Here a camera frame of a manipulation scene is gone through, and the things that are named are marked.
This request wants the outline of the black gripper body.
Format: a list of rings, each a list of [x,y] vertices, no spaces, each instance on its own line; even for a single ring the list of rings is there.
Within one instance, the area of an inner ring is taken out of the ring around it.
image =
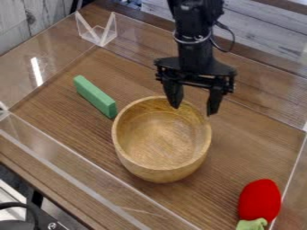
[[[213,57],[209,41],[193,45],[177,45],[179,56],[157,58],[153,63],[157,68],[156,79],[171,79],[183,86],[211,89],[223,88],[223,95],[233,93],[236,70],[219,62]]]

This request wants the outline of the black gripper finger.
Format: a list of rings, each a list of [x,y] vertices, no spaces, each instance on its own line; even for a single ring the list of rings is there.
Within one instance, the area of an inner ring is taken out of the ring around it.
[[[171,79],[163,79],[161,84],[168,103],[173,109],[177,109],[183,101],[183,85]]]
[[[211,116],[219,112],[219,104],[223,99],[223,88],[220,86],[213,86],[209,89],[209,95],[207,100],[207,116]]]

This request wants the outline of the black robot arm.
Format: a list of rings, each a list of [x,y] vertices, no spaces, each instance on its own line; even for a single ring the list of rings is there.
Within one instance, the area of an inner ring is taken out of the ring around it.
[[[223,96],[233,93],[236,69],[213,57],[213,26],[228,27],[219,22],[224,14],[223,0],[167,0],[175,20],[173,40],[177,57],[157,58],[156,80],[163,84],[168,103],[177,109],[183,101],[185,85],[208,89],[207,115],[219,112]]]

